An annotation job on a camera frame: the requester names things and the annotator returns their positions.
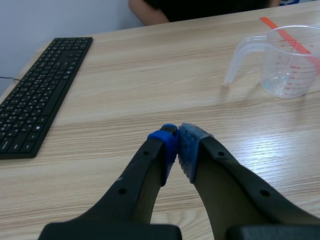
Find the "cable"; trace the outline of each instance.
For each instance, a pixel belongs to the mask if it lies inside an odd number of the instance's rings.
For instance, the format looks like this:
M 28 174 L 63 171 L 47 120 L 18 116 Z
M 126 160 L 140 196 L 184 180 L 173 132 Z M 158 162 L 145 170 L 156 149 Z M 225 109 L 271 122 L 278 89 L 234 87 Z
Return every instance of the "cable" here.
M 13 77 L 5 77 L 5 76 L 0 76 L 0 79 L 13 79 L 13 80 L 16 80 L 16 81 L 20 81 L 20 79 L 16 79 L 16 78 L 13 78 Z

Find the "measuring cup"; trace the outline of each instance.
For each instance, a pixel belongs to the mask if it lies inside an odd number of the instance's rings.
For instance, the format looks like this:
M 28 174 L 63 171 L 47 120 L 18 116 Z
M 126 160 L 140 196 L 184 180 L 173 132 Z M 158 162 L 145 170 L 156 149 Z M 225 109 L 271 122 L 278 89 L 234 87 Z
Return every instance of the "measuring cup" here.
M 249 52 L 264 51 L 261 86 L 280 98 L 305 94 L 320 74 L 320 28 L 291 25 L 244 39 L 236 48 L 224 83 L 231 83 Z

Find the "black keyboard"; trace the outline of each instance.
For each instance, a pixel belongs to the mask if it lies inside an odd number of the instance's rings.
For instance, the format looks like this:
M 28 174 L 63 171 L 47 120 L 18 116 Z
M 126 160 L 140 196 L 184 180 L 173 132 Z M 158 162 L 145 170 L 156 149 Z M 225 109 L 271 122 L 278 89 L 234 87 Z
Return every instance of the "black keyboard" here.
M 0 160 L 34 158 L 93 42 L 55 38 L 0 105 Z

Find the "wooden table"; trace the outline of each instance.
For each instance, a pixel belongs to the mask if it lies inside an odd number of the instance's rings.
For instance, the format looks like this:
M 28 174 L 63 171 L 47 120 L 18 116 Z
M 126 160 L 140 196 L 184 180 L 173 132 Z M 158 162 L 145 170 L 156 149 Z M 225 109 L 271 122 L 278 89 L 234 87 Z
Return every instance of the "wooden table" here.
M 320 1 L 94 35 L 37 157 L 0 161 L 0 239 L 34 240 L 45 224 L 85 212 L 165 123 L 214 134 L 240 163 L 320 217 L 320 83 L 302 97 L 273 97 L 259 84 L 254 53 L 224 86 L 236 45 L 270 30 L 263 16 L 279 26 L 320 26 Z M 178 163 L 152 222 L 178 225 L 184 240 L 213 238 Z

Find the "water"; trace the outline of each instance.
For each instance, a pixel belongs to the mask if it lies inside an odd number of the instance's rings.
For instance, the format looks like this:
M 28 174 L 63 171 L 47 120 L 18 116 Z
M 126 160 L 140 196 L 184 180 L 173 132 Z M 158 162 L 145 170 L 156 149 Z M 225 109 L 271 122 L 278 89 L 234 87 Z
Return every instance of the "water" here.
M 261 81 L 262 88 L 269 94 L 280 98 L 295 98 L 305 94 L 311 86 L 301 80 L 277 76 Z

